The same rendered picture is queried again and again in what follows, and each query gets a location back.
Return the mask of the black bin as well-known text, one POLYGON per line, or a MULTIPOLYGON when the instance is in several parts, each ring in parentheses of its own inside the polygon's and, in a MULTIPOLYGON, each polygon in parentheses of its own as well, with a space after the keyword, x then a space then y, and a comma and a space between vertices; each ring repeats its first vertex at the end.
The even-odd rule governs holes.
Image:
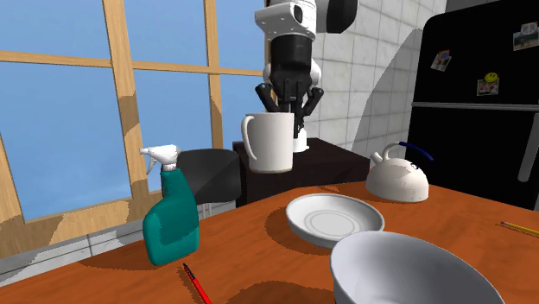
POLYGON ((241 195, 240 159, 232 150, 185 150, 179 153, 176 167, 198 205, 234 201, 241 195))

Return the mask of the dark robot stand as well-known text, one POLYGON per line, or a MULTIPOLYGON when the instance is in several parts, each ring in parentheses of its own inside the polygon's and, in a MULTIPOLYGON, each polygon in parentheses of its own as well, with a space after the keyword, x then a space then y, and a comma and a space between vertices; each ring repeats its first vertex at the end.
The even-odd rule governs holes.
POLYGON ((241 195, 236 206, 241 207, 297 187, 310 187, 364 181, 371 160, 325 142, 317 137, 308 139, 309 149, 293 157, 293 169, 281 174, 259 174, 249 169, 249 158, 242 142, 234 142, 233 150, 240 158, 241 195))

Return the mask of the teal spray bottle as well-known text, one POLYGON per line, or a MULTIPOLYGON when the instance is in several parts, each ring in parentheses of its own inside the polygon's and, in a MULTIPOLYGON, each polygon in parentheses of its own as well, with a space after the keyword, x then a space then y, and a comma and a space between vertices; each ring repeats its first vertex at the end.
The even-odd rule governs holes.
POLYGON ((142 148, 149 168, 162 164, 162 199, 143 219, 143 239, 150 262, 162 266, 194 253, 199 246, 197 205, 185 175, 176 167, 181 149, 173 144, 142 148))

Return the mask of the white bowl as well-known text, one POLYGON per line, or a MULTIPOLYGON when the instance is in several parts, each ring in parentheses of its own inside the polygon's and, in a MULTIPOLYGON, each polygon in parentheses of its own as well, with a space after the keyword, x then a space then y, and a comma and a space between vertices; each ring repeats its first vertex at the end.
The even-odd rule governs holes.
POLYGON ((332 250, 330 267, 335 304, 505 304, 461 258, 395 232, 343 238, 332 250))

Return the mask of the white plate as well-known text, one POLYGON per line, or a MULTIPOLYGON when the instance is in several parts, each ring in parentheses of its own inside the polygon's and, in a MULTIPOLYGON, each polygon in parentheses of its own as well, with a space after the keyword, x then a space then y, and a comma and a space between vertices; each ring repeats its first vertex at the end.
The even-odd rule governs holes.
POLYGON ((286 207, 290 230, 310 244, 332 249, 342 238, 361 231, 382 231, 383 215, 373 206, 335 193, 312 193, 286 207))

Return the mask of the wooden frame window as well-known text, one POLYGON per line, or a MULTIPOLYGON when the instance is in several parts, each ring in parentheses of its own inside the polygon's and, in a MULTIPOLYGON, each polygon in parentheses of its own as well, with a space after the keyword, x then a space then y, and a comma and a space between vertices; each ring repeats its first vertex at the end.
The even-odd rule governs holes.
POLYGON ((111 69, 116 89, 131 195, 124 199, 26 220, 22 214, 3 139, 0 136, 0 259, 141 219, 150 207, 160 199, 161 196, 158 192, 149 190, 145 174, 145 159, 139 153, 143 146, 143 139, 133 76, 135 70, 204 73, 208 81, 212 146, 214 148, 220 148, 223 145, 221 75, 259 77, 262 74, 259 70, 220 66, 216 0, 204 0, 206 32, 206 64, 204 66, 131 59, 124 0, 102 0, 102 4, 110 50, 109 58, 0 51, 0 62, 111 69))

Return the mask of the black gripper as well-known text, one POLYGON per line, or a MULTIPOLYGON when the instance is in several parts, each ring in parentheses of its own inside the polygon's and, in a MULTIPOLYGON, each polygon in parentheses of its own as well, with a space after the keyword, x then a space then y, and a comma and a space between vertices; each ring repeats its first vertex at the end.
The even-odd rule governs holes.
POLYGON ((324 95, 324 90, 313 87, 311 78, 311 59, 313 41, 303 35, 282 35, 270 43, 270 73, 271 84, 261 83, 255 87, 255 92, 268 112, 289 111, 287 103, 295 98, 294 139, 304 127, 304 117, 314 111, 324 95), (277 102, 272 98, 274 91, 277 102), (307 94, 308 100, 303 103, 307 94))

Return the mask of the white mug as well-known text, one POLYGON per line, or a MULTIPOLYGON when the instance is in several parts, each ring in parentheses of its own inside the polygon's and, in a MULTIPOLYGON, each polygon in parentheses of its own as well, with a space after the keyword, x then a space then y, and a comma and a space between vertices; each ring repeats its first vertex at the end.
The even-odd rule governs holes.
POLYGON ((280 174, 292 170, 294 114, 264 112, 247 114, 241 122, 249 168, 260 174, 280 174))

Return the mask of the red pen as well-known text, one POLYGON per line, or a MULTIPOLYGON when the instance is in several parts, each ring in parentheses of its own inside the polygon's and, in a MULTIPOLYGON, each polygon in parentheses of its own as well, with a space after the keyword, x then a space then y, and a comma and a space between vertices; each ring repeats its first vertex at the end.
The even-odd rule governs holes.
POLYGON ((188 267, 187 264, 183 264, 183 269, 186 272, 189 280, 194 285, 196 291, 198 292, 200 298, 203 300, 204 304, 212 304, 210 298, 208 297, 206 291, 200 285, 198 279, 195 277, 193 271, 188 267))

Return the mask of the yellow pencil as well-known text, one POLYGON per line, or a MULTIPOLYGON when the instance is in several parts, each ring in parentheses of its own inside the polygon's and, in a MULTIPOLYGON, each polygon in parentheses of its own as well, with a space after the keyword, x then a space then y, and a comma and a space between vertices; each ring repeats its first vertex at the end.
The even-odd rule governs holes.
POLYGON ((504 225, 504 226, 507 226, 507 227, 510 227, 512 229, 516 229, 516 230, 519 230, 519 231, 523 231, 523 232, 526 232, 526 233, 529 233, 529 234, 539 236, 539 231, 535 231, 533 229, 526 228, 526 227, 523 227, 521 225, 515 225, 515 224, 509 223, 509 222, 506 222, 506 221, 501 221, 500 224, 504 225))

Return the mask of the black refrigerator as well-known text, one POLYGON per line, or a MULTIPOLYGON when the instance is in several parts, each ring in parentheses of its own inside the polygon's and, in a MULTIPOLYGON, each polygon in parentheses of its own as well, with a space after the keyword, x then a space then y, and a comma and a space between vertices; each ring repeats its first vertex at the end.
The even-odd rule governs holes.
POLYGON ((426 22, 408 140, 431 184, 539 211, 539 0, 426 22))

